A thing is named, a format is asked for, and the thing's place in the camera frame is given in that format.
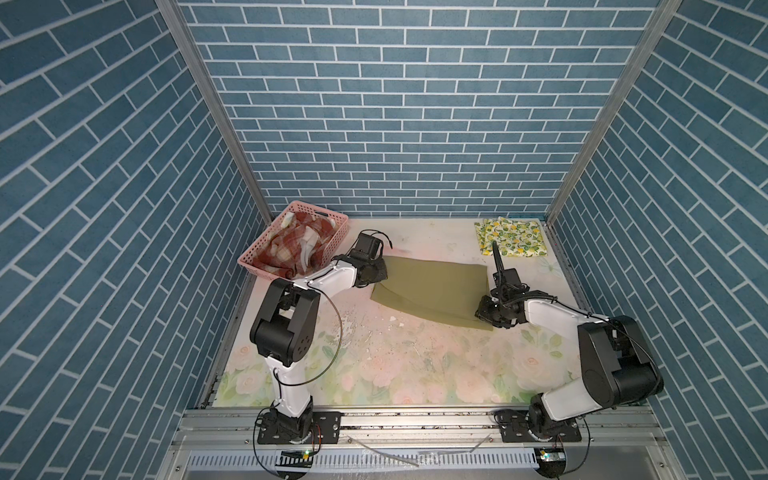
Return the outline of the olive green skirt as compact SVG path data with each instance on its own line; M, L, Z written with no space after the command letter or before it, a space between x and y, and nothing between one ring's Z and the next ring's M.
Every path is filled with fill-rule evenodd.
M491 331L476 316L489 293L488 268L389 256L388 278L373 288L371 300L388 308L453 327Z

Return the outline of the lemon print skirt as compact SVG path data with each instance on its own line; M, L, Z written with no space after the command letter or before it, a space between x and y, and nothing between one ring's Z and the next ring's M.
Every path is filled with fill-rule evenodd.
M548 250L538 221L518 221L504 217L482 219L474 224L480 252L493 255L496 243L503 257L546 256Z

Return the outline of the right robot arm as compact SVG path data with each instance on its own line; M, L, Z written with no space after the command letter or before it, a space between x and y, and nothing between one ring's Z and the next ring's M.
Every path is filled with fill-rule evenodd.
M663 389L662 375L634 319L571 307L531 289L516 269L502 264L493 280L495 287L482 297L475 316L496 328L530 324L574 341L581 369L579 378L535 395L526 415L500 411L497 420L505 442L578 442L579 417L640 402Z

